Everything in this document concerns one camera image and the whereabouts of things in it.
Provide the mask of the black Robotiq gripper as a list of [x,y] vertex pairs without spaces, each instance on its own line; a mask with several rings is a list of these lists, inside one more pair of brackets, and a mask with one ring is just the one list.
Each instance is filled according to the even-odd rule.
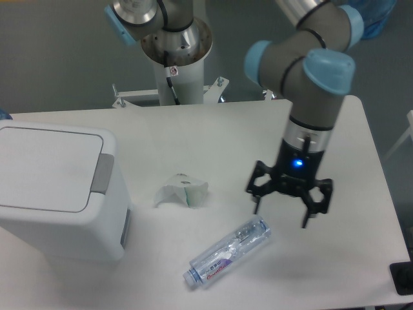
[[[271,168],[262,161],[256,161],[245,191],[255,203],[254,214],[259,212],[262,197],[275,191],[299,197],[307,207],[301,228],[305,229],[310,218],[318,213],[326,214],[333,193],[333,180],[316,180],[316,174],[323,157],[323,151],[310,152],[310,138],[299,142],[296,148],[282,140],[276,164]],[[310,190],[318,188],[323,198],[314,201]]]

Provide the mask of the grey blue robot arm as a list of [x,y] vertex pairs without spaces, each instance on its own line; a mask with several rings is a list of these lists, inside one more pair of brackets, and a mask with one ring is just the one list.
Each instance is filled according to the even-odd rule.
[[[316,177],[355,71],[346,51],[363,35],[351,6],[330,1],[279,1],[296,33],[280,44],[258,41],[248,50],[246,76],[292,103],[276,163],[258,161],[246,191],[259,202],[272,192],[301,198],[306,218],[328,211],[330,179]],[[204,103],[203,60],[212,47],[209,27],[191,1],[114,1],[105,8],[126,45],[140,43],[153,62],[162,105]]]

